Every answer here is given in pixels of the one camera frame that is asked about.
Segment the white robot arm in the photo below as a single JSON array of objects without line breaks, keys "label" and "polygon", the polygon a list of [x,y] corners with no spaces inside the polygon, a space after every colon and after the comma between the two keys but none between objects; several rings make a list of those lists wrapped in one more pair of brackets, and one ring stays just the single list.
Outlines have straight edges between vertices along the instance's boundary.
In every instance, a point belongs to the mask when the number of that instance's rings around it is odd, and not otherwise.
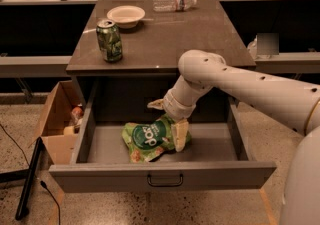
[{"label": "white robot arm", "polygon": [[320,90],[317,85],[231,67],[214,53],[189,50],[178,61],[180,76],[165,96],[150,102],[150,108],[164,111],[174,120],[175,149],[186,144],[187,119],[197,101],[217,88],[253,106],[281,124],[310,136],[320,128]]}]

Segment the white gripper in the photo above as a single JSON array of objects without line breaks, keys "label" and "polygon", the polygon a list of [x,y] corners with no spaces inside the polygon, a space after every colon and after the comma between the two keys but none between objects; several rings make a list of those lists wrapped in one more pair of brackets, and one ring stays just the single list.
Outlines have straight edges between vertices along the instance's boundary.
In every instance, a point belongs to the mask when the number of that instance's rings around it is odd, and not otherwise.
[{"label": "white gripper", "polygon": [[181,152],[186,144],[189,123],[186,120],[189,118],[195,109],[196,105],[181,104],[173,95],[173,91],[169,90],[162,99],[151,101],[147,104],[149,109],[163,110],[176,123],[171,125],[171,132],[175,150]]}]

